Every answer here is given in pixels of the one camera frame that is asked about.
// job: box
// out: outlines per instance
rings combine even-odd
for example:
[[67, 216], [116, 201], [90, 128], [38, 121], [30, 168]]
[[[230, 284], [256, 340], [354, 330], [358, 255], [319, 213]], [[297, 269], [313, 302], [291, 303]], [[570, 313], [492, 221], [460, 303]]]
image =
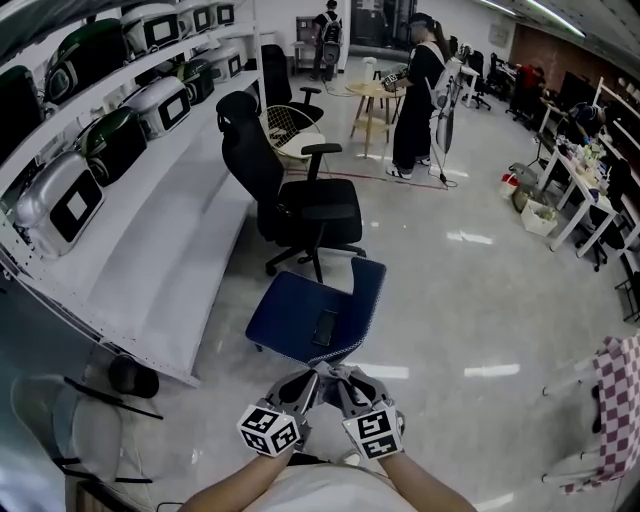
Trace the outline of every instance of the box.
[[555, 220], [555, 218], [552, 221], [548, 221], [538, 217], [535, 212], [541, 210], [542, 208], [548, 207], [529, 199], [524, 207], [524, 210], [522, 210], [520, 217], [522, 218], [524, 229], [529, 231], [529, 233], [535, 233], [536, 235], [541, 236], [549, 236], [549, 233], [551, 233], [558, 225], [558, 221]]

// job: black chair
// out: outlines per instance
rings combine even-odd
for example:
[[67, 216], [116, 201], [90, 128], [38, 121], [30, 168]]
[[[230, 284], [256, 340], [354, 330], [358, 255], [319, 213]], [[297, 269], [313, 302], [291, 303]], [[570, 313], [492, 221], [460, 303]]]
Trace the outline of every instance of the black chair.
[[507, 100], [508, 78], [506, 73], [498, 70], [498, 64], [504, 64], [504, 61], [495, 53], [491, 54], [491, 67], [487, 76], [487, 92], [493, 94], [501, 101]]
[[[488, 92], [487, 84], [484, 81], [484, 55], [482, 55], [482, 53], [480, 52], [473, 52], [471, 55], [469, 55], [467, 64], [471, 69], [480, 74], [476, 78], [475, 94], [471, 96], [471, 99], [476, 102], [477, 109], [480, 109], [480, 105], [484, 105], [489, 110], [491, 110], [491, 105], [489, 105], [484, 99], [484, 95]], [[467, 83], [471, 85], [473, 83], [473, 78], [467, 78]], [[462, 98], [462, 101], [465, 102], [468, 97], [469, 95], [466, 94]]]
[[[609, 189], [607, 190], [607, 197], [611, 201], [611, 206], [615, 211], [620, 212], [622, 210], [622, 195], [626, 190], [628, 190], [631, 182], [632, 177], [629, 164], [625, 160], [618, 160], [611, 169]], [[592, 206], [589, 209], [589, 217], [595, 229], [598, 229], [600, 224], [602, 224], [606, 220], [608, 215], [599, 208]], [[589, 231], [581, 224], [579, 224], [578, 227], [583, 233], [585, 233], [586, 238], [576, 243], [576, 248], [580, 248], [585, 243], [587, 243], [587, 240], [595, 232], [595, 230]], [[614, 250], [620, 250], [624, 248], [624, 239], [622, 238], [622, 235], [620, 234], [620, 228], [616, 225], [615, 221], [607, 226], [607, 229], [604, 230], [604, 233], [602, 233], [600, 239], [595, 244], [593, 244], [592, 249], [596, 259], [596, 263], [593, 269], [596, 272], [600, 271], [600, 256], [602, 256], [602, 265], [607, 264], [607, 253], [602, 247], [604, 244], [607, 244]]]
[[[247, 70], [255, 70], [255, 59], [250, 60], [245, 67]], [[285, 105], [302, 112], [304, 116], [291, 114], [294, 118], [293, 123], [298, 130], [309, 128], [311, 126], [309, 119], [316, 123], [322, 118], [324, 110], [311, 105], [311, 95], [320, 94], [322, 92], [320, 89], [301, 87], [300, 90], [305, 93], [304, 103], [291, 101], [293, 94], [287, 72], [287, 57], [277, 44], [267, 44], [262, 47], [262, 67], [267, 107]]]
[[366, 257], [365, 251], [348, 245], [362, 239], [360, 205], [353, 183], [317, 179], [323, 155], [339, 153], [342, 148], [339, 144], [303, 148], [303, 154], [311, 155], [307, 180], [283, 185], [284, 167], [269, 145], [256, 107], [256, 100], [244, 92], [233, 92], [218, 103], [224, 161], [258, 202], [258, 229], [262, 236], [287, 247], [267, 262], [267, 274], [275, 275], [278, 263], [304, 252], [307, 255], [298, 263], [313, 261], [318, 282], [322, 283], [319, 248]]

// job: white sneaker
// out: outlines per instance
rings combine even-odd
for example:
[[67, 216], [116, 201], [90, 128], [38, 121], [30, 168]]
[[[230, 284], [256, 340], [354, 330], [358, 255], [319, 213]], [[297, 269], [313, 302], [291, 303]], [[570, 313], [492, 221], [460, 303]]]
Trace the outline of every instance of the white sneaker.
[[413, 174], [403, 174], [401, 173], [395, 165], [387, 168], [387, 174], [389, 176], [393, 176], [394, 178], [402, 178], [403, 180], [410, 180]]

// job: white shirt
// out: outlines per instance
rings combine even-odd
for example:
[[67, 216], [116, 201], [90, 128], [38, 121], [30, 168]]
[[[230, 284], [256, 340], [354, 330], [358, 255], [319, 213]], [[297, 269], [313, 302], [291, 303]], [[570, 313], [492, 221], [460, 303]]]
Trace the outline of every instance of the white shirt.
[[245, 512], [415, 512], [382, 478], [334, 464], [283, 471]]

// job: forearm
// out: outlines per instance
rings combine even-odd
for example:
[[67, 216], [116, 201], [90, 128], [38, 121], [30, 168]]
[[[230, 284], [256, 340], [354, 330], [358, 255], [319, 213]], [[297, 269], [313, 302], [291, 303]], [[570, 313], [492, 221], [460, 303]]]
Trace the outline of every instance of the forearm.
[[408, 78], [401, 78], [396, 82], [396, 87], [413, 87], [413, 83]]
[[187, 501], [180, 512], [236, 512], [257, 500], [287, 467], [293, 448], [279, 457], [259, 455], [244, 468]]
[[400, 495], [418, 512], [474, 512], [471, 504], [431, 476], [407, 454], [380, 459], [380, 465]]

